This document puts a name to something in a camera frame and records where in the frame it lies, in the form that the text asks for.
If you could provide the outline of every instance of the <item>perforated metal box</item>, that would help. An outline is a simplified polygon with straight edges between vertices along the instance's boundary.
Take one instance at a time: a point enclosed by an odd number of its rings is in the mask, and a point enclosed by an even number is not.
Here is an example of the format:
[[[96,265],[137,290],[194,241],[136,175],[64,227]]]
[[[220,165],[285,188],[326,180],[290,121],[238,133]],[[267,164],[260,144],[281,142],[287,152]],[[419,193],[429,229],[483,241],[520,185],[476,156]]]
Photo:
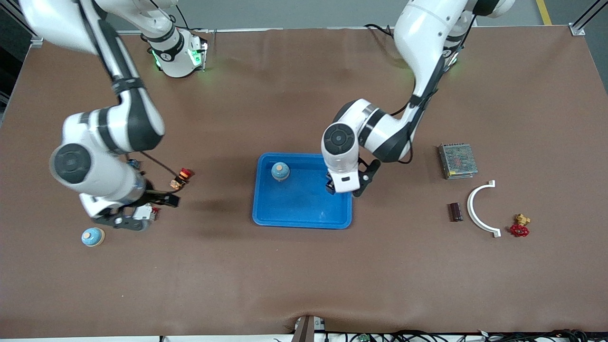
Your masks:
[[[447,180],[471,178],[477,173],[477,164],[469,144],[448,144],[439,146],[439,156],[443,174]]]

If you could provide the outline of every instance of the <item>metal post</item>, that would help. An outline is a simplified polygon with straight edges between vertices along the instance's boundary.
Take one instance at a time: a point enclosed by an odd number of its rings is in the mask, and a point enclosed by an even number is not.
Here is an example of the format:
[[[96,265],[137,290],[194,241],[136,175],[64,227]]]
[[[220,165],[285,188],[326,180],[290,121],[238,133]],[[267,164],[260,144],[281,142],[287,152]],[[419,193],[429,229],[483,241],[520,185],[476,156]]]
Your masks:
[[[585,13],[581,15],[575,22],[569,23],[570,31],[573,36],[584,36],[585,30],[583,29],[587,23],[593,19],[593,17],[599,13],[604,7],[608,5],[608,0],[596,0],[591,7],[589,7]]]

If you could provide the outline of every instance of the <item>round black joint cap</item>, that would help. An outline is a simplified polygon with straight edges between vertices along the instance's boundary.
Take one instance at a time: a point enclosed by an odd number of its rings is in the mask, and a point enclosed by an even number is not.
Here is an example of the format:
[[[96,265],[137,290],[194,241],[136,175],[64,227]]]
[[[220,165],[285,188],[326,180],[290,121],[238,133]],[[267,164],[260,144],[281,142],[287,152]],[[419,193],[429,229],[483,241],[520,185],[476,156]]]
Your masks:
[[[62,180],[70,184],[81,183],[91,169],[91,155],[82,145],[64,145],[55,154],[53,168]]]
[[[353,147],[354,132],[345,124],[331,125],[323,135],[325,149],[332,155],[341,155]]]

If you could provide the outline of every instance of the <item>gray floor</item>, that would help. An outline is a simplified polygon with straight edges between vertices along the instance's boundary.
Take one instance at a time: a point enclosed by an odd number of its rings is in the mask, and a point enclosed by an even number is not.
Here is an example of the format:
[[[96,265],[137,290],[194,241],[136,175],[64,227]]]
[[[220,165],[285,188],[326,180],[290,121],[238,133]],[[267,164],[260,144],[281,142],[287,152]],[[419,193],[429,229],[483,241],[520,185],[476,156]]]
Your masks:
[[[180,0],[179,6],[190,27],[203,29],[250,29],[282,27],[303,29],[315,27],[363,26],[376,23],[394,25],[407,0]],[[182,23],[175,8],[167,10]],[[115,16],[108,20],[117,30],[134,27]],[[515,6],[497,19],[480,18],[480,26],[542,25],[535,0],[517,0]]]
[[[545,0],[554,25],[576,21],[595,0]],[[599,76],[608,91],[608,7],[585,26],[585,39]]]

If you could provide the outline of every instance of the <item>yellow floor line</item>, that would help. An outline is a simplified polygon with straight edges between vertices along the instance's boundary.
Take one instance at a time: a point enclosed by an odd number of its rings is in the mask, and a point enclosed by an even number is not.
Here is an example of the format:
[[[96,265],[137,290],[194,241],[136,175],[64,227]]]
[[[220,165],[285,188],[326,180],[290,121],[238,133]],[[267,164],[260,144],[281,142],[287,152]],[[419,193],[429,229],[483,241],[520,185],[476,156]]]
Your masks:
[[[536,5],[538,6],[538,11],[541,13],[542,23],[545,25],[553,25],[551,23],[551,18],[549,17],[549,12],[547,11],[547,5],[545,5],[545,0],[536,0]]]

